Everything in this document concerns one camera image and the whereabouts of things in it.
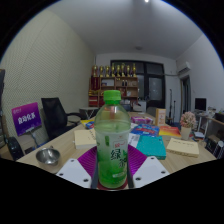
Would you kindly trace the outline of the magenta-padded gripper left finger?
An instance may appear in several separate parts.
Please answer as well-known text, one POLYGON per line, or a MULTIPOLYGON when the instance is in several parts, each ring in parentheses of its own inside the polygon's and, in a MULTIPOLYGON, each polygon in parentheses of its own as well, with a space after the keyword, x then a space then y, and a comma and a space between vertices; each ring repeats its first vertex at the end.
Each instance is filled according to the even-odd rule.
POLYGON ((83 188, 96 189, 98 185, 97 148, 93 147, 78 159, 70 158, 57 176, 83 188))

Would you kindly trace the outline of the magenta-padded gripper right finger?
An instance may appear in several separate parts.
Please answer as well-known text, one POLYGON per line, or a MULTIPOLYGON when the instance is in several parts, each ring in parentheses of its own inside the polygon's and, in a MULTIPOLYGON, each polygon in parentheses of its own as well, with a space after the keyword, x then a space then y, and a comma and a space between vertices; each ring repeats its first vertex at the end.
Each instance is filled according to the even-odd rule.
POLYGON ((128 146, 128 187, 141 188, 169 175, 155 156, 147 157, 133 146, 128 146))

